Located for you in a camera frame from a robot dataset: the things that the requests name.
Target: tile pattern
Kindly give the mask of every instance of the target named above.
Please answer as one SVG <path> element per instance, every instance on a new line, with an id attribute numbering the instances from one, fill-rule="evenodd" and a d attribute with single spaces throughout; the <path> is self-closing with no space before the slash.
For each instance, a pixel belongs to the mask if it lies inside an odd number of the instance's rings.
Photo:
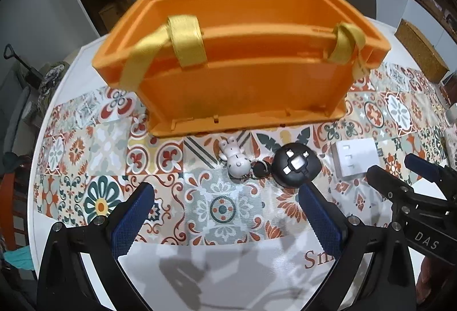
<path id="1" fill-rule="evenodd" d="M 364 177 L 339 179 L 331 144 L 372 137 L 379 165 L 414 183 L 404 167 L 408 153 L 433 163 L 457 150 L 432 85 L 420 71 L 383 62 L 358 80 L 346 97 L 346 115 L 334 122 L 186 137 L 157 138 L 147 132 L 148 111 L 134 93 L 102 87 L 56 106 L 46 127 L 34 178 L 34 208 L 70 226 L 108 215 L 142 181 L 152 184 L 155 203 L 136 240 L 161 244 L 245 243 L 296 235 L 310 226 L 297 190 L 271 177 L 243 183 L 228 177 L 219 142 L 235 136 L 250 160 L 272 161 L 282 145 L 299 141 L 323 165 L 314 180 L 345 215 L 387 226 L 385 198 Z"/>

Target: floral motif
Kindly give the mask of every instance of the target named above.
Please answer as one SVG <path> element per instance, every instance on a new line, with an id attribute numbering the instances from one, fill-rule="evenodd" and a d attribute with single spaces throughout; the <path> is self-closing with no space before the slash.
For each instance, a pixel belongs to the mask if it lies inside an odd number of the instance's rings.
<path id="1" fill-rule="evenodd" d="M 60 181 L 59 220 L 72 226 L 85 226 L 84 212 L 81 207 L 86 190 L 85 180 L 81 176 L 63 176 Z"/>
<path id="2" fill-rule="evenodd" d="M 42 212 L 48 217 L 57 219 L 59 203 L 60 176 L 44 176 L 42 190 Z"/>
<path id="3" fill-rule="evenodd" d="M 435 149 L 436 152 L 436 161 L 438 163 L 441 163 L 442 160 L 446 159 L 446 153 L 443 148 L 443 141 L 444 141 L 444 136 L 443 132 L 439 127 L 435 126 L 433 127 L 433 148 Z"/>
<path id="4" fill-rule="evenodd" d="M 228 223 L 235 217 L 235 202 L 228 196 L 217 196 L 211 202 L 209 213 L 216 222 Z"/>
<path id="5" fill-rule="evenodd" d="M 370 71 L 370 81 L 377 92 L 390 91 L 395 86 L 387 75 L 387 62 L 383 62 L 377 69 Z"/>
<path id="6" fill-rule="evenodd" d="M 57 122 L 60 120 L 60 110 L 62 105 L 56 106 L 51 112 L 51 118 L 47 123 L 47 127 L 45 129 L 45 137 L 50 137 L 54 135 L 54 131 L 56 130 Z"/>
<path id="7" fill-rule="evenodd" d="M 136 100 L 135 93 L 108 87 L 105 104 L 100 112 L 100 122 L 129 116 L 135 108 Z"/>
<path id="8" fill-rule="evenodd" d="M 265 231 L 269 239 L 276 239 L 277 237 L 284 236 L 281 230 L 277 226 L 273 226 L 270 221 L 266 222 Z"/>
<path id="9" fill-rule="evenodd" d="M 333 139 L 339 140 L 341 138 L 340 133 L 336 129 L 337 129 L 336 122 L 324 125 L 324 131 L 327 132 L 327 139 L 329 141 L 331 141 Z"/>
<path id="10" fill-rule="evenodd" d="M 360 135 L 358 130 L 356 129 L 356 124 L 354 122 L 341 120 L 340 123 L 343 126 L 343 128 L 346 130 L 347 138 L 352 138 L 352 137 Z"/>
<path id="11" fill-rule="evenodd" d="M 411 113 L 406 106 L 400 101 L 399 95 L 386 94 L 387 110 L 390 116 L 394 119 L 398 135 L 405 135 L 415 131 L 411 121 Z"/>
<path id="12" fill-rule="evenodd" d="M 146 128 L 147 121 L 148 115 L 146 113 L 133 116 L 132 125 L 130 127 L 130 138 L 143 138 L 148 133 L 148 130 Z"/>
<path id="13" fill-rule="evenodd" d="M 129 149 L 126 174 L 145 174 L 149 164 L 149 153 L 141 145 Z"/>
<path id="14" fill-rule="evenodd" d="M 382 128 L 384 126 L 384 116 L 379 107 L 370 101 L 365 102 L 364 106 L 366 118 L 376 128 Z"/>
<path id="15" fill-rule="evenodd" d="M 152 206 L 152 208 L 148 214 L 147 220 L 156 222 L 159 220 L 160 216 L 161 216 L 161 209 L 159 207 L 159 203 L 154 203 L 154 205 Z"/>
<path id="16" fill-rule="evenodd" d="M 422 120 L 422 111 L 420 110 L 420 107 L 414 100 L 411 101 L 411 111 L 417 119 Z"/>
<path id="17" fill-rule="evenodd" d="M 387 66 L 387 75 L 390 80 L 393 81 L 392 90 L 394 92 L 409 92 L 410 85 L 408 79 L 397 65 L 388 65 Z"/>
<path id="18" fill-rule="evenodd" d="M 401 70 L 401 72 L 403 72 L 406 78 L 410 80 L 410 88 L 413 92 L 423 92 L 424 88 L 416 80 L 413 71 L 410 68 L 402 66 L 399 66 L 398 68 Z"/>
<path id="19" fill-rule="evenodd" d="M 131 119 L 119 119 L 95 126 L 88 173 L 92 176 L 125 174 Z"/>
<path id="20" fill-rule="evenodd" d="M 356 80 L 351 88 L 349 89 L 350 92 L 365 92 L 365 91 L 374 91 L 374 87 L 371 83 L 369 77 L 363 77 Z"/>
<path id="21" fill-rule="evenodd" d="M 84 199 L 84 211 L 87 214 L 87 222 L 91 222 L 97 215 L 109 215 L 121 201 L 119 198 L 120 188 L 118 184 L 107 176 L 100 176 L 98 180 L 92 180 L 87 188 L 87 196 Z"/>
<path id="22" fill-rule="evenodd" d="M 72 143 L 69 150 L 69 158 L 72 165 L 75 165 L 77 161 L 81 159 L 85 150 L 84 142 L 81 138 L 77 138 L 75 142 Z"/>
<path id="23" fill-rule="evenodd" d="M 261 240 L 264 220 L 257 185 L 232 181 L 223 169 L 197 168 L 185 180 L 189 244 Z"/>
<path id="24" fill-rule="evenodd" d="M 283 188 L 282 194 L 276 198 L 280 201 L 278 208 L 284 209 L 286 215 L 295 218 L 297 222 L 306 220 L 300 204 L 298 203 L 298 193 L 293 188 Z"/>
<path id="25" fill-rule="evenodd" d="M 42 212 L 43 205 L 43 185 L 44 185 L 43 174 L 37 174 L 33 181 L 33 208 L 38 212 Z"/>
<path id="26" fill-rule="evenodd" d="M 397 159 L 397 154 L 391 154 L 389 152 L 387 157 L 383 159 L 386 164 L 386 170 L 397 178 L 401 178 L 401 164 Z"/>
<path id="27" fill-rule="evenodd" d="M 55 138 L 54 143 L 49 150 L 49 156 L 47 157 L 47 171 L 50 174 L 59 174 L 59 163 L 63 157 L 64 150 L 64 136 L 60 135 Z"/>
<path id="28" fill-rule="evenodd" d="M 38 154 L 37 173 L 43 174 L 47 168 L 47 159 L 49 158 L 49 151 L 53 145 L 53 138 L 46 137 L 41 144 L 40 153 Z"/>
<path id="29" fill-rule="evenodd" d="M 336 184 L 335 190 L 344 194 L 349 186 L 350 186 L 349 183 L 344 182 L 344 181 L 339 181 L 339 183 Z"/>
<path id="30" fill-rule="evenodd" d="M 356 206 L 360 212 L 362 212 L 363 207 L 365 206 L 365 200 L 363 199 L 363 196 L 360 194 L 357 195 Z"/>
<path id="31" fill-rule="evenodd" d="M 183 153 L 179 144 L 170 142 L 156 154 L 156 164 L 162 173 L 182 172 Z"/>

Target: yellow strap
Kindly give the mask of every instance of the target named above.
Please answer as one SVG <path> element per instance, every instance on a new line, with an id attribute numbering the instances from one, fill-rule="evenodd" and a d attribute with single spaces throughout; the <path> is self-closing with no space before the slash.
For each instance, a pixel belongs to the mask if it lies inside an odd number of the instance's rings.
<path id="1" fill-rule="evenodd" d="M 170 16 L 168 23 L 145 36 L 130 51 L 119 80 L 119 88 L 135 92 L 159 50 L 171 40 L 181 67 L 206 62 L 202 33 L 195 16 Z"/>
<path id="2" fill-rule="evenodd" d="M 195 16 L 168 17 L 168 35 L 181 67 L 207 61 L 202 32 Z"/>
<path id="3" fill-rule="evenodd" d="M 352 66 L 352 76 L 354 80 L 358 80 L 369 75 L 370 69 L 366 66 L 366 61 L 360 54 L 366 42 L 363 31 L 351 23 L 339 23 L 335 26 L 333 32 L 336 34 L 336 45 L 328 57 L 328 61 L 339 65 L 348 64 L 354 49 L 357 48 L 357 58 Z"/>

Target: white round table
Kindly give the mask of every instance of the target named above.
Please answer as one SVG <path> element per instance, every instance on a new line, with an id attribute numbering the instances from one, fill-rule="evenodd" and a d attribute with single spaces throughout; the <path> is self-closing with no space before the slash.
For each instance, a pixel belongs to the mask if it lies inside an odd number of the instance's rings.
<path id="1" fill-rule="evenodd" d="M 395 38 L 395 29 L 372 21 L 391 43 L 386 61 L 419 69 Z M 106 37 L 81 48 L 52 99 L 40 130 L 31 166 L 27 219 L 31 254 L 37 274 L 49 230 L 56 220 L 33 209 L 33 177 L 52 108 L 105 84 L 91 60 Z M 444 198 L 435 184 L 422 179 L 416 192 Z M 119 258 L 125 272 L 145 300 L 161 310 L 301 310 L 334 261 L 322 255 L 312 230 L 246 244 L 172 246 L 134 242 Z M 423 256 L 410 250 L 417 278 Z M 88 255 L 82 254 L 88 276 L 100 302 L 114 310 Z M 353 284 L 346 300 L 355 296 Z"/>

